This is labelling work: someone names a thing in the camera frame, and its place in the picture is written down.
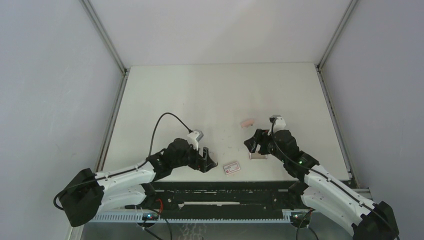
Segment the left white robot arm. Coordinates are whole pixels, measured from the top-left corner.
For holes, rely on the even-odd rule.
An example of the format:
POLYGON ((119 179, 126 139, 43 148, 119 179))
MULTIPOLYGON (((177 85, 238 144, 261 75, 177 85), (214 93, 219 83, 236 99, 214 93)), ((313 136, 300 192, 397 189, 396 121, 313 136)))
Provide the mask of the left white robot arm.
POLYGON ((199 150, 187 140, 176 138, 133 166, 108 172, 81 170, 54 197, 53 205, 65 212, 72 227, 79 227, 104 211, 130 205, 153 207, 157 196, 152 183, 168 177, 174 169, 189 167, 206 173, 217 165, 207 147, 199 150))

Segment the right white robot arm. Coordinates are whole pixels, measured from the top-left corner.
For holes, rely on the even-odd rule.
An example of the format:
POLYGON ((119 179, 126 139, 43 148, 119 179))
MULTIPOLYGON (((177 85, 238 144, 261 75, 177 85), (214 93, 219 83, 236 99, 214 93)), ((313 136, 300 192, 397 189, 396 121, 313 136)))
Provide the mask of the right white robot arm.
POLYGON ((289 130, 257 129, 244 141, 250 153, 272 155, 298 181, 290 188, 289 203, 308 208, 331 219, 354 240, 397 240, 399 229, 393 209, 375 203, 334 178, 311 155, 300 150, 289 130))

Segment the left aluminium frame rail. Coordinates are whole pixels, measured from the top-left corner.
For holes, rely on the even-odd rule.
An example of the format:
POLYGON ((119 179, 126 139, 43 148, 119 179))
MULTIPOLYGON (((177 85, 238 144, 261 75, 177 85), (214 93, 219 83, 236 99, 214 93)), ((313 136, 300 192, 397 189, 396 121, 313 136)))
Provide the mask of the left aluminium frame rail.
POLYGON ((107 118, 107 125, 103 137, 103 141, 100 147, 99 151, 99 157, 95 164, 94 169, 96 171, 101 171, 104 169, 104 166, 106 164, 106 158, 109 151, 110 143, 112 140, 112 135, 115 127, 115 123, 117 120, 119 108, 122 102, 125 86, 128 79, 128 69, 125 67, 121 57, 119 56, 119 53, 108 34, 106 28, 104 27, 104 24, 102 23, 101 18, 99 17, 94 4, 90 0, 80 0, 79 3, 81 4, 82 8, 84 9, 86 15, 88 16, 89 20, 91 21, 94 29, 97 32, 97 35, 100 37, 100 40, 102 41, 105 49, 109 53, 109 56, 115 63, 115 65, 118 68, 120 78, 118 80, 118 86, 116 90, 115 97, 113 99, 113 104, 111 107, 111 112, 109 117, 107 118))

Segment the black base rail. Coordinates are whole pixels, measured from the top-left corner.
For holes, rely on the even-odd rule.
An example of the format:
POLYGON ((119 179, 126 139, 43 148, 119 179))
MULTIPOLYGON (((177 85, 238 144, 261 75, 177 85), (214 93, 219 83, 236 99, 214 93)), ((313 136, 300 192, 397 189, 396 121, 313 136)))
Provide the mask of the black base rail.
POLYGON ((306 211, 296 201, 295 181, 154 182, 155 201, 105 212, 162 212, 166 218, 276 217, 279 211, 306 211))

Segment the right aluminium frame rail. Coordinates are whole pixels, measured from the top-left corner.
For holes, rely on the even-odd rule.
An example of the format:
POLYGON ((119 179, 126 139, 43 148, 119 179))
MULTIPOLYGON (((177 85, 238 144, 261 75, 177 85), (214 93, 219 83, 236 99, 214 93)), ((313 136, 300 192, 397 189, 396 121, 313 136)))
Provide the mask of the right aluminium frame rail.
POLYGON ((346 141, 343 138, 343 132, 340 127, 340 121, 338 120, 338 116, 336 113, 336 109, 334 106, 334 101, 332 100, 331 93, 329 92, 328 84, 325 78, 325 67, 326 63, 328 62, 332 51, 334 50, 336 44, 338 43, 340 37, 342 36, 345 28, 347 27, 351 17, 353 16, 354 11, 356 10, 358 4, 360 3, 359 0, 351 0, 345 10, 345 12, 342 15, 342 18, 340 19, 332 37, 330 38, 330 41, 325 48, 325 51, 323 55, 321 56, 318 64, 315 65, 315 70, 319 79, 319 83, 325 98, 325 102, 330 114, 330 118, 333 124, 333 128, 335 130, 335 134, 337 137, 337 141, 340 146, 341 154, 344 160, 344 164, 347 169, 347 173, 349 176, 350 181, 354 181, 356 184, 358 183, 356 180, 356 174, 355 174, 355 168, 350 160, 349 156, 349 150, 346 145, 346 141))

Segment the pink white mini stapler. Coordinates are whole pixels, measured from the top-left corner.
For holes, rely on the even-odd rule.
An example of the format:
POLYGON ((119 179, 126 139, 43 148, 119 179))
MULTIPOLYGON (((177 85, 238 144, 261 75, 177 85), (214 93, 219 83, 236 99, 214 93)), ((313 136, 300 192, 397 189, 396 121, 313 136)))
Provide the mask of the pink white mini stapler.
POLYGON ((253 126, 255 124, 255 120, 253 118, 251 119, 247 119, 243 122, 240 123, 240 127, 243 128, 248 128, 250 126, 253 126))

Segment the red white staple box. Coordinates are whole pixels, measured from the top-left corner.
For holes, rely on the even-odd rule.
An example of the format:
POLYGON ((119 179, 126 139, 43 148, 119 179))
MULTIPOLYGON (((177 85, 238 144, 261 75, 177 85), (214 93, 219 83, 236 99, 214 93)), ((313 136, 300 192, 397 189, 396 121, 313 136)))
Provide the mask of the red white staple box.
POLYGON ((231 175, 241 170, 241 167, 238 161, 227 163, 222 168, 225 175, 231 175))

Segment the aluminium frame rail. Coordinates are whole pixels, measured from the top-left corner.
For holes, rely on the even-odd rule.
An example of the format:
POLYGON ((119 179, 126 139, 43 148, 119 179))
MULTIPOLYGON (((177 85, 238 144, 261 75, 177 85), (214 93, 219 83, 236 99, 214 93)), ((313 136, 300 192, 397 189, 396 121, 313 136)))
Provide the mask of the aluminium frame rail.
POLYGON ((319 79, 319 83, 325 98, 325 102, 330 114, 330 118, 333 124, 333 128, 335 130, 335 134, 337 137, 337 141, 340 146, 341 154, 344 160, 344 164, 347 169, 347 173, 349 176, 350 181, 354 181, 356 184, 358 183, 356 180, 356 174, 355 174, 355 168, 350 160, 349 156, 349 150, 346 145, 346 141, 343 138, 343 132, 340 127, 340 121, 338 120, 338 116, 336 113, 336 109, 334 106, 334 101, 332 100, 331 93, 329 92, 328 84, 325 78, 325 67, 326 63, 328 62, 332 51, 334 50, 336 44, 338 43, 340 37, 342 36, 345 28, 347 27, 351 17, 353 16, 354 11, 356 10, 358 4, 360 3, 359 0, 351 0, 345 10, 345 12, 342 15, 342 18, 340 19, 332 37, 330 38, 330 41, 325 48, 325 51, 323 55, 321 56, 318 64, 315 65, 315 70, 319 79))
POLYGON ((103 141, 100 147, 99 151, 99 157, 95 164, 94 169, 96 171, 101 171, 104 169, 104 166, 106 164, 106 158, 109 151, 110 143, 112 140, 112 135, 115 127, 115 123, 117 120, 119 108, 122 102, 125 86, 128 79, 128 69, 125 67, 121 57, 119 56, 119 53, 108 34, 106 28, 104 27, 104 24, 102 23, 101 18, 99 17, 94 4, 90 0, 80 0, 79 3, 81 4, 82 8, 84 9, 86 15, 88 16, 89 20, 91 21, 94 29, 97 32, 97 35, 100 37, 100 40, 102 41, 105 49, 109 53, 109 56, 115 63, 115 65, 118 68, 120 78, 118 80, 118 86, 116 90, 115 97, 113 99, 113 104, 111 107, 111 112, 109 117, 107 118, 107 125, 103 137, 103 141))

